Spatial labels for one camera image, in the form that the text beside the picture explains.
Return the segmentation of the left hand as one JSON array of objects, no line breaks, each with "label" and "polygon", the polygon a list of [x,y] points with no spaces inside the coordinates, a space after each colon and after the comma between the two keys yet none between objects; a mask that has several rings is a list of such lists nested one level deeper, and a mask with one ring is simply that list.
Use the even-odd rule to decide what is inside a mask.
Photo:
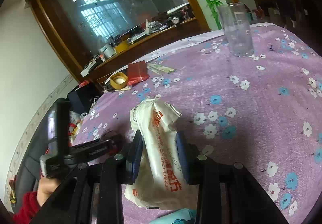
[{"label": "left hand", "polygon": [[50,195],[58,188],[61,181],[56,178],[41,178],[37,189],[37,202],[43,206]]}]

